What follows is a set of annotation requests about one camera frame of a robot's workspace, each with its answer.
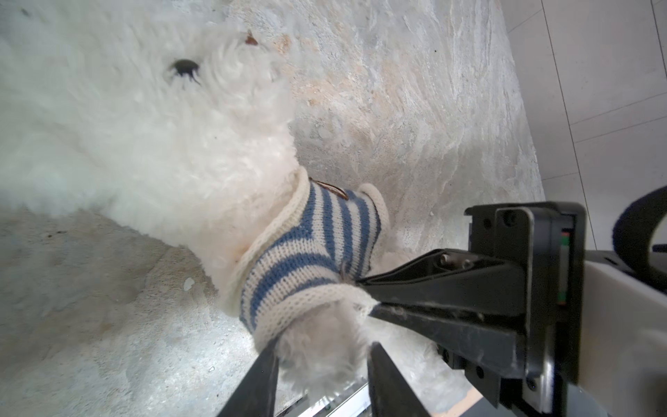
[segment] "blue and white striped sweater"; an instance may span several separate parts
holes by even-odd
[[[386,217],[384,202],[378,203],[380,211],[364,192],[336,193],[312,181],[298,225],[272,243],[250,269],[241,291],[245,327],[254,334],[262,316],[273,314],[274,307],[284,306],[297,293],[340,284],[341,274],[351,279],[366,274],[381,218]]]

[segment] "striped sweater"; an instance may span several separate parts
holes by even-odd
[[[356,279],[368,272],[387,227],[387,209],[372,185],[354,192],[310,181],[298,222],[259,255],[242,287],[240,318],[255,346],[263,348],[291,321],[322,304],[340,299],[372,304],[341,276]]]

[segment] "white stripe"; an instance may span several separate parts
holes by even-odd
[[[350,217],[352,218],[352,264],[349,275],[356,275],[359,268],[359,247],[361,246],[361,219],[359,217],[359,206],[350,204]]]
[[[378,212],[375,209],[375,204],[373,200],[366,194],[362,194],[364,201],[368,206],[368,219],[369,219],[369,229],[368,229],[368,246],[366,247],[366,256],[364,257],[366,265],[371,263],[371,252],[373,252],[373,243],[375,242],[376,235],[378,234],[378,219],[376,213]],[[360,266],[359,274],[364,274],[364,265]]]
[[[340,282],[340,276],[337,273],[319,265],[302,266],[281,278],[259,303],[255,317],[256,322],[259,322],[264,313],[270,312],[276,304],[283,301],[298,286],[320,277],[331,279],[332,284]]]
[[[345,201],[338,198],[335,194],[331,193],[331,206],[333,209],[332,213],[332,222],[333,222],[333,242],[336,245],[336,253],[334,254],[336,265],[341,265],[343,263],[343,249],[345,246],[345,236],[343,228],[343,213],[340,205],[345,204]]]
[[[322,192],[324,191],[322,187],[316,185],[313,187],[315,189],[315,209],[313,211],[313,238],[317,244],[320,244],[326,248],[326,242],[324,240],[324,197],[322,197]]]
[[[271,248],[261,256],[259,261],[250,270],[248,279],[243,287],[243,314],[250,317],[250,300],[257,290],[261,279],[280,261],[294,254],[316,254],[329,256],[325,247],[317,245],[312,239],[290,240],[282,245]]]

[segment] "black strap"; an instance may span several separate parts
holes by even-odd
[[[637,279],[667,291],[667,272],[650,264],[653,233],[667,214],[667,186],[645,195],[626,208],[614,226],[614,251],[637,273]]]

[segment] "stone textured surface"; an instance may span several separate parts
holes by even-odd
[[[301,163],[376,184],[402,246],[465,248],[469,205],[543,198],[497,1],[173,4],[278,48]],[[187,250],[93,214],[0,222],[1,415],[213,416],[250,367]],[[294,396],[281,385],[278,408]]]

